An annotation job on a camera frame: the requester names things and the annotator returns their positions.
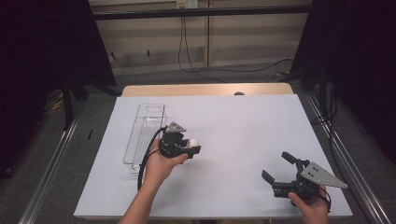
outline white tabletop surface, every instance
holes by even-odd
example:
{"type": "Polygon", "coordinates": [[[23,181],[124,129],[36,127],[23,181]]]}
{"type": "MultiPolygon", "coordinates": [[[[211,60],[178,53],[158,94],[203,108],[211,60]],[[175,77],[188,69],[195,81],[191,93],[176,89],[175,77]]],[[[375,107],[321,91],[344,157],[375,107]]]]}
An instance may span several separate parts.
{"type": "MultiPolygon", "coordinates": [[[[192,160],[164,181],[151,218],[299,217],[289,199],[275,198],[262,170],[277,182],[295,179],[288,151],[332,173],[297,95],[120,97],[117,99],[75,216],[118,218],[136,195],[136,175],[122,159],[137,108],[164,103],[166,122],[175,121],[202,146],[192,160]]],[[[331,217],[352,216],[340,189],[332,196],[331,217]]]]}

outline electrical cable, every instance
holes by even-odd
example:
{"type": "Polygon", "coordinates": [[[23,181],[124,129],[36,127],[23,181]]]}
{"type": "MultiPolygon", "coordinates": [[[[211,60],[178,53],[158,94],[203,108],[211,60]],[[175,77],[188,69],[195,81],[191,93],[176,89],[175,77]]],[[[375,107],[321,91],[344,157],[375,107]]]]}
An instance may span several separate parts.
{"type": "Polygon", "coordinates": [[[335,92],[335,86],[332,85],[332,92],[331,92],[331,99],[330,99],[330,105],[328,110],[325,112],[324,115],[318,116],[314,119],[310,120],[311,125],[316,125],[316,124],[323,124],[326,122],[332,123],[332,120],[334,119],[335,115],[337,114],[338,110],[338,105],[337,105],[337,97],[336,97],[336,92],[335,92]]]}
{"type": "Polygon", "coordinates": [[[189,45],[187,44],[186,19],[185,19],[184,17],[181,18],[181,35],[180,35],[180,45],[179,45],[179,48],[178,48],[178,66],[180,67],[180,69],[181,69],[182,71],[188,72],[188,73],[194,73],[194,74],[196,74],[198,77],[203,77],[203,78],[215,80],[215,81],[222,82],[222,83],[228,83],[228,82],[226,82],[226,81],[224,81],[224,80],[221,80],[221,79],[218,79],[218,78],[203,76],[203,75],[199,74],[199,73],[192,67],[191,59],[190,59],[190,53],[189,53],[189,45]],[[188,70],[185,70],[185,69],[181,66],[181,63],[180,63],[180,51],[181,51],[181,43],[183,42],[183,33],[184,33],[184,40],[185,40],[185,44],[186,44],[187,56],[188,56],[188,58],[189,58],[189,64],[190,64],[190,68],[191,68],[192,72],[191,72],[191,71],[188,71],[188,70]]]}
{"type": "Polygon", "coordinates": [[[158,149],[158,150],[155,150],[155,151],[149,153],[149,150],[151,149],[152,143],[154,142],[154,140],[155,140],[155,138],[157,137],[157,135],[158,135],[160,132],[165,131],[165,130],[167,129],[167,127],[168,127],[168,126],[165,126],[165,127],[161,128],[161,129],[159,129],[157,132],[155,132],[155,134],[152,136],[152,138],[151,138],[151,140],[150,140],[150,142],[149,142],[149,144],[148,144],[148,148],[147,148],[147,150],[146,150],[145,156],[143,157],[142,163],[140,164],[139,175],[137,176],[137,190],[140,190],[140,188],[142,187],[143,173],[144,173],[144,171],[145,171],[146,164],[148,163],[149,157],[150,157],[154,152],[156,152],[156,151],[159,150],[159,149],[158,149]]]}
{"type": "Polygon", "coordinates": [[[275,70],[274,75],[273,75],[272,77],[270,77],[270,78],[266,81],[266,82],[270,82],[272,79],[275,78],[276,73],[277,73],[277,66],[278,66],[280,63],[283,63],[283,62],[286,62],[286,61],[293,61],[293,59],[283,59],[283,60],[280,60],[280,61],[278,61],[278,62],[276,62],[276,63],[273,63],[273,64],[270,64],[270,65],[268,65],[268,66],[265,66],[264,68],[253,69],[253,70],[233,70],[233,69],[216,69],[216,68],[210,68],[210,69],[209,69],[209,68],[206,68],[206,69],[195,69],[195,68],[192,67],[192,64],[191,64],[191,58],[190,58],[190,53],[189,53],[189,45],[188,45],[188,41],[187,41],[186,19],[185,19],[184,17],[181,18],[181,23],[182,23],[182,24],[181,24],[180,44],[179,44],[179,47],[178,47],[177,61],[178,61],[178,66],[179,66],[180,69],[181,69],[182,71],[184,71],[184,72],[187,72],[187,73],[194,73],[194,74],[198,75],[199,77],[203,77],[203,78],[208,78],[208,79],[216,80],[216,81],[223,82],[223,83],[228,83],[227,81],[220,80],[220,79],[217,79],[217,78],[203,76],[203,75],[199,74],[198,72],[253,73],[253,72],[260,72],[260,71],[264,71],[264,70],[267,70],[267,69],[269,69],[269,68],[275,67],[276,70],[275,70]],[[190,68],[191,68],[192,71],[189,71],[189,70],[184,69],[184,68],[181,66],[181,63],[180,63],[180,52],[181,52],[181,45],[182,45],[182,42],[183,42],[183,35],[184,35],[184,42],[185,42],[185,45],[186,45],[187,56],[188,56],[188,59],[189,59],[189,65],[190,65],[190,68]]]}
{"type": "Polygon", "coordinates": [[[329,213],[330,213],[330,209],[332,208],[332,197],[330,197],[329,192],[327,192],[327,190],[323,189],[323,188],[319,188],[321,189],[323,192],[325,192],[325,194],[327,195],[327,197],[329,198],[329,200],[326,197],[321,196],[320,194],[318,195],[319,198],[321,200],[323,200],[329,207],[329,213]]]}

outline transparent plastic box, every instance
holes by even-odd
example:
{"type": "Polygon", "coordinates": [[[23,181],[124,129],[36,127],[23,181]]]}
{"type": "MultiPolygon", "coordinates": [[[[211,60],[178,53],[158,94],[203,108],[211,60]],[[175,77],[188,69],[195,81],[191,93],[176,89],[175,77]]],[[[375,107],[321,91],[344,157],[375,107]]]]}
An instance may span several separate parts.
{"type": "Polygon", "coordinates": [[[141,104],[134,119],[123,162],[131,173],[139,173],[140,164],[153,135],[166,123],[164,104],[141,104]]]}

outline metal frame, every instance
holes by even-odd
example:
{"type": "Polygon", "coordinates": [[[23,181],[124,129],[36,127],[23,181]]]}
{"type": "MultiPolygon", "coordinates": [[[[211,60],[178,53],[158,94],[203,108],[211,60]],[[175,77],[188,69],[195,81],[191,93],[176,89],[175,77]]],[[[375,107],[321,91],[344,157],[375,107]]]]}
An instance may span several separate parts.
{"type": "Polygon", "coordinates": [[[41,206],[47,196],[47,193],[50,190],[50,185],[52,180],[54,179],[58,167],[61,163],[62,157],[64,156],[64,152],[67,149],[67,146],[73,136],[74,130],[77,127],[79,118],[82,115],[82,111],[84,108],[85,102],[78,102],[78,105],[75,107],[76,109],[76,116],[72,120],[70,127],[68,130],[64,131],[62,138],[56,147],[53,156],[49,162],[46,172],[43,174],[40,183],[38,184],[37,188],[35,189],[35,193],[29,203],[24,210],[19,224],[33,224],[35,223],[35,219],[40,211],[41,206]]]}
{"type": "Polygon", "coordinates": [[[204,17],[204,16],[236,16],[236,15],[259,15],[259,14],[291,14],[291,13],[331,13],[336,10],[335,5],[326,7],[312,6],[287,6],[287,7],[223,7],[223,8],[188,8],[147,11],[125,12],[95,12],[85,15],[54,15],[57,18],[77,20],[129,20],[129,19],[152,19],[174,17],[204,17]]]}
{"type": "Polygon", "coordinates": [[[347,148],[344,146],[337,132],[335,130],[332,130],[332,125],[328,122],[325,122],[325,119],[322,117],[317,98],[312,92],[307,93],[306,97],[309,101],[309,104],[311,104],[316,116],[319,118],[319,121],[322,122],[321,126],[323,128],[323,131],[331,138],[335,153],[337,154],[341,163],[343,163],[346,172],[349,174],[353,184],[355,185],[360,196],[364,200],[366,207],[369,209],[371,215],[375,220],[375,223],[391,223],[381,202],[375,196],[373,190],[367,184],[355,162],[350,157],[347,148]]]}

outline power outlet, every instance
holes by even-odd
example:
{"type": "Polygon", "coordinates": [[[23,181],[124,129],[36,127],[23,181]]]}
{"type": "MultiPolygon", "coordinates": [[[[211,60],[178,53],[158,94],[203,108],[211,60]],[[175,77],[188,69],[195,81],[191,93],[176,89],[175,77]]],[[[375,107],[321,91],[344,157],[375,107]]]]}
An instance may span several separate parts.
{"type": "Polygon", "coordinates": [[[187,8],[198,8],[198,0],[187,0],[187,8]]]}
{"type": "Polygon", "coordinates": [[[187,0],[176,0],[176,8],[177,9],[187,8],[187,0]]]}

